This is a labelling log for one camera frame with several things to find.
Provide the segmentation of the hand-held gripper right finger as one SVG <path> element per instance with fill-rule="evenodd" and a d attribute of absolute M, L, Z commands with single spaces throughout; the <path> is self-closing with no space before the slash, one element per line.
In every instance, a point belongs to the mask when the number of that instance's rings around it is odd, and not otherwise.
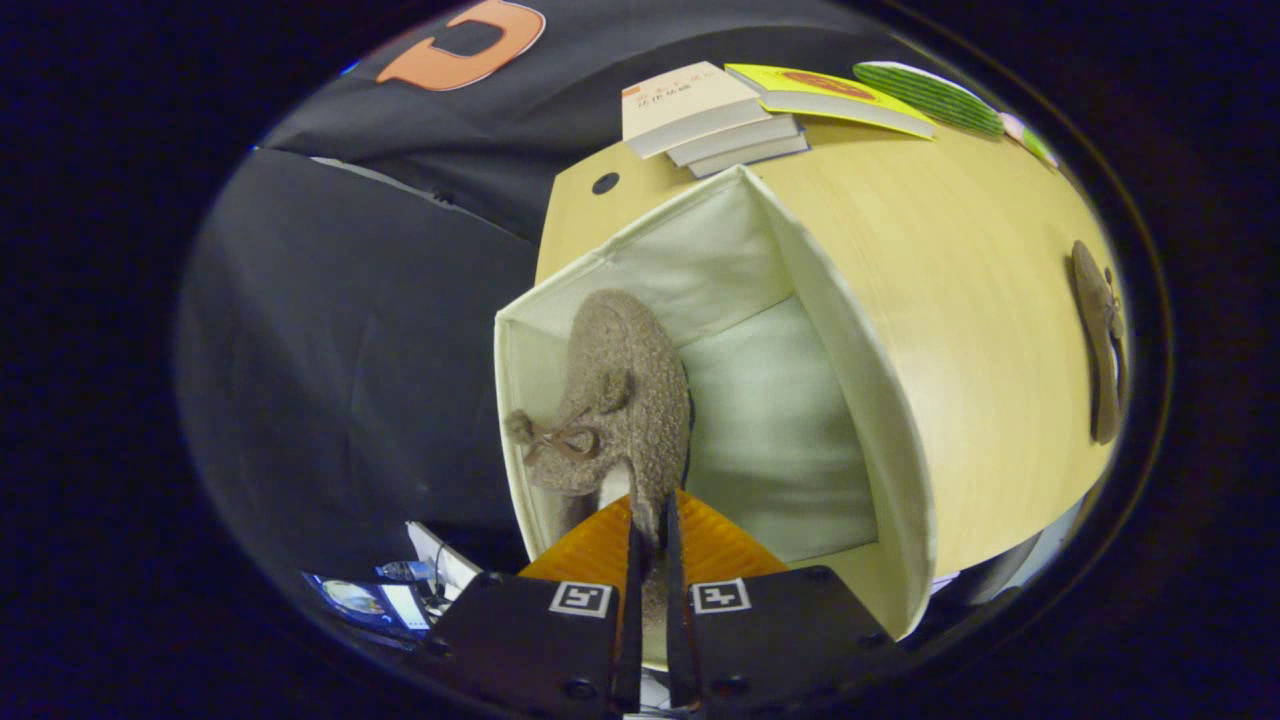
<path fill-rule="evenodd" d="M 695 500 L 666 500 L 671 697 L 695 714 L 823 714 L 896 680 L 896 643 L 824 565 L 695 582 Z"/>

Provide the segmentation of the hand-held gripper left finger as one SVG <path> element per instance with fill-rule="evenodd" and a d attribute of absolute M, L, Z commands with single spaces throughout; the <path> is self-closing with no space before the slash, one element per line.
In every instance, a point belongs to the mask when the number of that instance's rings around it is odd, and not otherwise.
<path fill-rule="evenodd" d="M 472 579 L 428 634 L 426 678 L 490 714 L 634 712 L 645 574 L 622 496 L 522 571 Z"/>

